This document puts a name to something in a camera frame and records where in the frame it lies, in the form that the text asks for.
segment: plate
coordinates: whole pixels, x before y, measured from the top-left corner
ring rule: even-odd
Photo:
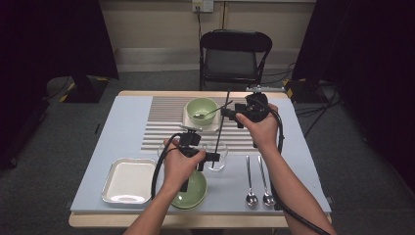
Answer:
[[[192,121],[189,119],[189,116],[187,115],[186,107],[183,109],[183,125],[188,127],[194,127],[197,129],[201,129],[202,131],[217,131],[220,127],[220,110],[219,114],[216,114],[213,121],[209,125],[197,125],[192,123]]]
[[[187,192],[179,192],[171,204],[181,210],[189,210],[200,204],[207,194],[208,184],[200,171],[193,171],[189,178]]]
[[[119,159],[108,174],[102,198],[107,203],[144,204],[151,198],[156,162],[150,159]]]

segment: green cup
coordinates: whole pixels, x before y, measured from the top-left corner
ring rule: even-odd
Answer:
[[[195,125],[209,125],[213,122],[216,112],[210,113],[217,109],[217,104],[210,98],[196,98],[186,105],[187,116]],[[204,118],[194,118],[194,115],[206,115]]]

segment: black folding chair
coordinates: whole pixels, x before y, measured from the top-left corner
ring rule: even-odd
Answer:
[[[272,40],[262,32],[217,29],[200,43],[200,84],[206,81],[260,84]]]

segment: metal spoon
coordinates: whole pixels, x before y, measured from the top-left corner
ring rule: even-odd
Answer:
[[[247,195],[247,204],[253,207],[256,204],[258,204],[258,198],[253,192],[253,186],[251,183],[250,156],[247,156],[247,169],[248,169],[248,181],[250,182],[250,191],[248,192],[248,195]]]
[[[272,194],[268,192],[268,188],[266,187],[265,174],[263,173],[261,156],[258,156],[258,161],[259,161],[260,173],[262,174],[263,187],[265,188],[265,194],[263,195],[262,200],[267,206],[274,206],[275,205],[274,197],[272,196]]]
[[[217,109],[216,109],[216,110],[214,110],[214,111],[210,111],[209,113],[207,113],[207,114],[205,114],[205,115],[202,115],[202,114],[195,114],[195,115],[193,115],[193,118],[197,118],[197,119],[204,119],[206,116],[210,115],[210,114],[211,114],[211,113],[213,113],[213,112],[216,112],[216,111],[218,111],[218,110],[222,109],[223,107],[225,107],[225,106],[229,105],[229,104],[230,104],[230,103],[232,103],[232,102],[233,102],[233,100],[229,101],[229,102],[228,102],[228,103],[226,103],[225,105],[222,105],[221,107],[217,108]]]

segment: clear drinking glass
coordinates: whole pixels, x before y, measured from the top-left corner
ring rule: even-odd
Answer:
[[[164,144],[160,144],[157,148],[157,155],[160,157],[162,151],[164,150]]]
[[[216,149],[216,141],[210,141],[206,145],[207,152],[214,153]],[[213,171],[220,171],[225,167],[226,156],[228,155],[228,147],[222,141],[217,145],[217,154],[220,154],[219,162],[206,162],[205,166]]]

